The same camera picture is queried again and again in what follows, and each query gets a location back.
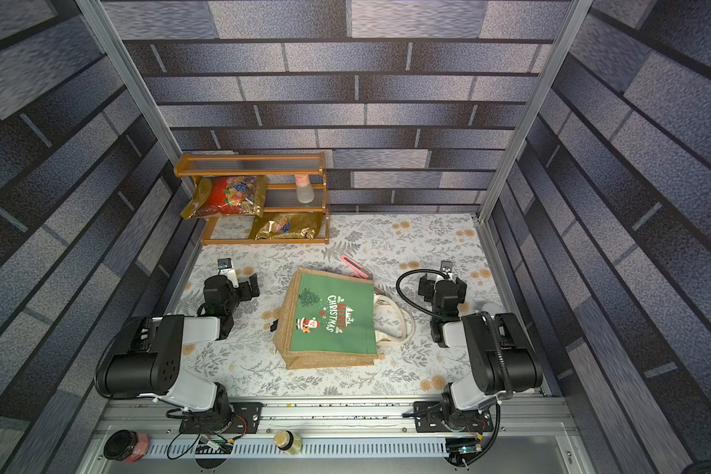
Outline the small gold lid jar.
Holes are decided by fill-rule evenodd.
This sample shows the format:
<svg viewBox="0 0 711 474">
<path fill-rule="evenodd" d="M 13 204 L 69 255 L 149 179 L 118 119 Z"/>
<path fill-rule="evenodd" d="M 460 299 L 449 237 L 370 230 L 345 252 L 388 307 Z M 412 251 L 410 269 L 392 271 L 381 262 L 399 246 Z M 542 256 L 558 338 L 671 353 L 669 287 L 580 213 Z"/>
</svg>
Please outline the small gold lid jar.
<svg viewBox="0 0 711 474">
<path fill-rule="evenodd" d="M 278 431 L 274 436 L 274 444 L 280 451 L 289 455 L 302 453 L 302 438 L 291 431 Z"/>
</svg>

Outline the black red tape roll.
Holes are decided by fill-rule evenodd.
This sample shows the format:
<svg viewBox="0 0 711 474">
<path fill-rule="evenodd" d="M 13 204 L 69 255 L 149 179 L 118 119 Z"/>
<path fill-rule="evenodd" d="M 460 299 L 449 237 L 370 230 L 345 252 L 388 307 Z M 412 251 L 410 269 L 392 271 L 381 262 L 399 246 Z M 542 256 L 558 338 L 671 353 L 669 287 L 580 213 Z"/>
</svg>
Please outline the black red tape roll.
<svg viewBox="0 0 711 474">
<path fill-rule="evenodd" d="M 148 446 L 147 434 L 120 430 L 108 437 L 103 455 L 106 460 L 134 463 L 146 455 Z"/>
</svg>

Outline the gold candy bag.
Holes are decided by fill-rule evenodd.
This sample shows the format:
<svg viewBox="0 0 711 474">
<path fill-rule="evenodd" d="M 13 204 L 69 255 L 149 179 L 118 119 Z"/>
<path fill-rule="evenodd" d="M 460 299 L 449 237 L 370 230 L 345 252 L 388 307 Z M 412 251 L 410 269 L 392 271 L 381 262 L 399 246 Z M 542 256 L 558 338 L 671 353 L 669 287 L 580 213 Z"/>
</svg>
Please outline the gold candy bag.
<svg viewBox="0 0 711 474">
<path fill-rule="evenodd" d="M 323 222 L 321 213 L 264 213 L 255 217 L 252 240 L 314 239 Z"/>
</svg>

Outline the burlap green Christmas tote bag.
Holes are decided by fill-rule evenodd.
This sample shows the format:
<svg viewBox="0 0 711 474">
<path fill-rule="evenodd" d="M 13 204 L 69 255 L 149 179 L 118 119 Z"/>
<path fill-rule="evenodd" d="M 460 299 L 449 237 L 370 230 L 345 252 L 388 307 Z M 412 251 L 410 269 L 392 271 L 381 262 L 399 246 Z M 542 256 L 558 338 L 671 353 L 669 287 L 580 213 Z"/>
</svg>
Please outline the burlap green Christmas tote bag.
<svg viewBox="0 0 711 474">
<path fill-rule="evenodd" d="M 374 282 L 300 268 L 278 314 L 276 350 L 290 371 L 373 365 L 413 339 L 413 316 Z"/>
</svg>

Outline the small pink capped bottle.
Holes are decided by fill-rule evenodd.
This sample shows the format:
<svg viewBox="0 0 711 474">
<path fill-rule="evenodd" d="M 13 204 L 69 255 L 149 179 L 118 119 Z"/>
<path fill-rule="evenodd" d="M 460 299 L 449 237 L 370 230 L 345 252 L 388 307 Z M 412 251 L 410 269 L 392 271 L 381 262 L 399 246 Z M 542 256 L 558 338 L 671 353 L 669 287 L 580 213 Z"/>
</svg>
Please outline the small pink capped bottle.
<svg viewBox="0 0 711 474">
<path fill-rule="evenodd" d="M 298 174 L 294 176 L 296 186 L 296 197 L 300 203 L 308 205 L 315 198 L 314 189 L 310 181 L 310 176 L 307 174 Z"/>
</svg>

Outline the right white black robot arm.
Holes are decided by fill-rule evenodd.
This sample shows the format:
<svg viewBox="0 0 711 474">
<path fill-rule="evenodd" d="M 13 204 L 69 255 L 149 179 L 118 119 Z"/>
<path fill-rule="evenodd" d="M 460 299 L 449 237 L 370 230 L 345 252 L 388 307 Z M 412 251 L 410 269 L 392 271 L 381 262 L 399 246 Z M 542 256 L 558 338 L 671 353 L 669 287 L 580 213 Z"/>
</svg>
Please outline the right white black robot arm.
<svg viewBox="0 0 711 474">
<path fill-rule="evenodd" d="M 466 284 L 458 278 L 420 278 L 418 294 L 432 306 L 433 341 L 442 348 L 467 351 L 470 371 L 446 383 L 440 401 L 414 404 L 411 417 L 419 432 L 493 431 L 495 405 L 542 383 L 541 365 L 517 316 L 495 303 L 462 316 L 459 306 L 465 293 Z"/>
</svg>

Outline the white green round container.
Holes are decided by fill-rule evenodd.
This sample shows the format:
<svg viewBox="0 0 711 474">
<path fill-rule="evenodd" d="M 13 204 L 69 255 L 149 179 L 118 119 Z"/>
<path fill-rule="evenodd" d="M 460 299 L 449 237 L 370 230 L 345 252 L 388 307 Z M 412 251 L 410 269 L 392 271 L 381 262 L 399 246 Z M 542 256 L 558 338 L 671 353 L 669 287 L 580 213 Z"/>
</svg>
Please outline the white green round container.
<svg viewBox="0 0 711 474">
<path fill-rule="evenodd" d="M 496 302 L 493 301 L 478 301 L 474 305 L 474 312 L 475 313 L 488 313 L 489 315 L 496 317 L 498 314 L 505 313 L 506 310 L 501 306 L 501 304 L 497 304 Z"/>
</svg>

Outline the wooden two-tier shelf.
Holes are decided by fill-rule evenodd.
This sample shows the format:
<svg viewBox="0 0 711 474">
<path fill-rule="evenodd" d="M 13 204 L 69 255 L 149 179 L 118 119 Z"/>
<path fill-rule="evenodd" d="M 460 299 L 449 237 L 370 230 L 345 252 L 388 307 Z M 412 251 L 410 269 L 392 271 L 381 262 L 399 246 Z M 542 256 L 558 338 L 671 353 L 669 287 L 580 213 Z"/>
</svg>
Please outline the wooden two-tier shelf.
<svg viewBox="0 0 711 474">
<path fill-rule="evenodd" d="M 323 153 L 186 153 L 174 172 L 194 182 L 182 217 L 205 221 L 203 246 L 330 241 Z"/>
</svg>

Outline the red gold snack bag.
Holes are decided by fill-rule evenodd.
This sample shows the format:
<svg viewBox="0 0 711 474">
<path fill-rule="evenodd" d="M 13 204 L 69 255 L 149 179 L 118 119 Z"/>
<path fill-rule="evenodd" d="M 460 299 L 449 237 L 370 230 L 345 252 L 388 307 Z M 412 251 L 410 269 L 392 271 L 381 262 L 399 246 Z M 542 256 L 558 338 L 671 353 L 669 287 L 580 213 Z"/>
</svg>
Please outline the red gold snack bag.
<svg viewBox="0 0 711 474">
<path fill-rule="evenodd" d="M 262 216 L 269 178 L 267 176 L 202 177 L 193 199 L 181 212 L 183 219 L 223 215 Z"/>
</svg>

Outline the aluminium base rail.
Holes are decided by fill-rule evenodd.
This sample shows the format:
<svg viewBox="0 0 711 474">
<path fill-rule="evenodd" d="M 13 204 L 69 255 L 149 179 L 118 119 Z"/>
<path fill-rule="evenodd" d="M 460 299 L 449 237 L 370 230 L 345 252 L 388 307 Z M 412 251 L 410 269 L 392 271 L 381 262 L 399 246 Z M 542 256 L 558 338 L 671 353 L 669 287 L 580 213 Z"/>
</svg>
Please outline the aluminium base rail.
<svg viewBox="0 0 711 474">
<path fill-rule="evenodd" d="M 144 402 L 114 402 L 104 412 L 79 473 L 593 473 L 576 422 L 560 398 L 523 395 L 506 402 L 495 429 L 419 432 L 411 417 L 433 397 L 242 399 L 261 405 L 255 434 L 223 434 L 210 444 L 178 434 L 176 421 Z M 148 435 L 134 463 L 106 460 L 108 437 Z M 274 444 L 278 431 L 302 438 L 302 453 Z"/>
</svg>

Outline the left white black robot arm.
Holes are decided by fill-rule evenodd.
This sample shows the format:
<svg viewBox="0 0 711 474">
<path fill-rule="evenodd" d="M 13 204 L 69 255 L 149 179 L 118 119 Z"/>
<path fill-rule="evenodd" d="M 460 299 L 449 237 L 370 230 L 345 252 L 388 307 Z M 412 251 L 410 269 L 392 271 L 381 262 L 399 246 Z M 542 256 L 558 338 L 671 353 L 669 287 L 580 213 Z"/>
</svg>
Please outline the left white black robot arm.
<svg viewBox="0 0 711 474">
<path fill-rule="evenodd" d="M 233 282 L 227 274 L 203 284 L 199 314 L 135 318 L 112 339 L 98 362 L 97 391 L 112 400 L 151 398 L 172 407 L 167 416 L 187 435 L 255 434 L 261 405 L 235 408 L 226 388 L 181 367 L 183 347 L 227 339 L 240 303 L 260 296 L 257 276 Z"/>
</svg>

